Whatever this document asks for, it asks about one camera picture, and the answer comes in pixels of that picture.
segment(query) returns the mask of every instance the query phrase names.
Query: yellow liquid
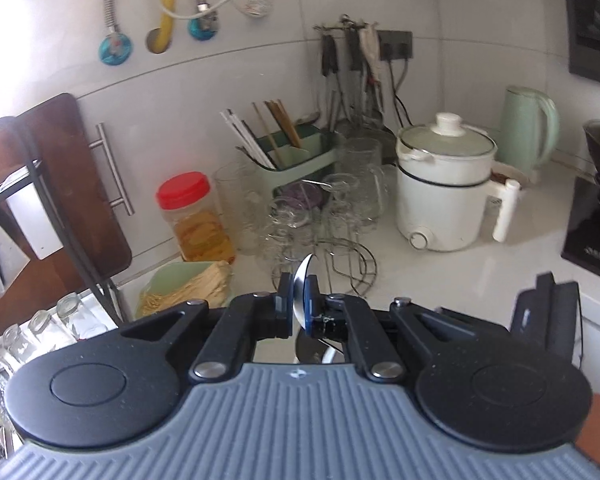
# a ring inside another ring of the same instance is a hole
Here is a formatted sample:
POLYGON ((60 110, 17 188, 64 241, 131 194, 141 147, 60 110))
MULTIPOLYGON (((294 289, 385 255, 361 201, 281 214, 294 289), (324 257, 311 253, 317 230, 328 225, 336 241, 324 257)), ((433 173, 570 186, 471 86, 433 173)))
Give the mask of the yellow liquid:
POLYGON ((213 211, 203 210, 187 216, 174 227, 180 253, 186 262, 235 260, 234 246, 213 211))

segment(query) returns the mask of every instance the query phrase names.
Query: gray gripper base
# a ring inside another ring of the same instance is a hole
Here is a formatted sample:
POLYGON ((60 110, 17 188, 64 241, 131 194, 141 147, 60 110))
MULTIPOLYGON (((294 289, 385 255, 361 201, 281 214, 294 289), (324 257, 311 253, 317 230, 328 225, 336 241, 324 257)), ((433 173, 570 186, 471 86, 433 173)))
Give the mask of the gray gripper base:
POLYGON ((0 467, 5 479, 593 480, 600 470, 571 446, 506 455, 456 442, 399 386, 351 364, 245 364, 232 380, 194 387, 170 420, 122 447, 27 442, 0 467))

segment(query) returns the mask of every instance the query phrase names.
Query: red lid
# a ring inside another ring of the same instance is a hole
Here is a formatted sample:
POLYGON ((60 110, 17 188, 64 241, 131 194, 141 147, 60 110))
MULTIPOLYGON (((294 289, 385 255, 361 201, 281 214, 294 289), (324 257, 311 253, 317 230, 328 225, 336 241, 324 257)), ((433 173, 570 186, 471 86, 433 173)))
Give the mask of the red lid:
POLYGON ((155 194, 162 209, 179 209, 197 202, 211 190, 209 180, 204 173, 190 171, 170 178, 164 182, 155 194))

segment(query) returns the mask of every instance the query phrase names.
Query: jar with red lid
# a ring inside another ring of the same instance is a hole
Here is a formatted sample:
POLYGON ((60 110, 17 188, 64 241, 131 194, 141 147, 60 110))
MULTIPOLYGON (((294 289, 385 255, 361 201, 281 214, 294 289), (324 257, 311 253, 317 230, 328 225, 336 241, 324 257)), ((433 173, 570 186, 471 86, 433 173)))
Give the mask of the jar with red lid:
POLYGON ((155 199, 186 262, 233 263, 234 247, 216 212, 206 175, 199 171, 176 175, 158 188, 155 199))

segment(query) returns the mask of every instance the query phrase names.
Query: green kettle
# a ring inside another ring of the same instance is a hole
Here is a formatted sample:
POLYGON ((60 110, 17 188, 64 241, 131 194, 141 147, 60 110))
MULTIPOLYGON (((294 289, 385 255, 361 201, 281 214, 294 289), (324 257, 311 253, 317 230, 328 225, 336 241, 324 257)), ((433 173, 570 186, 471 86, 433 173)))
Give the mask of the green kettle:
POLYGON ((494 136, 496 160, 518 168, 527 176, 549 160, 560 135, 560 121, 548 95, 522 86, 508 86, 494 136))

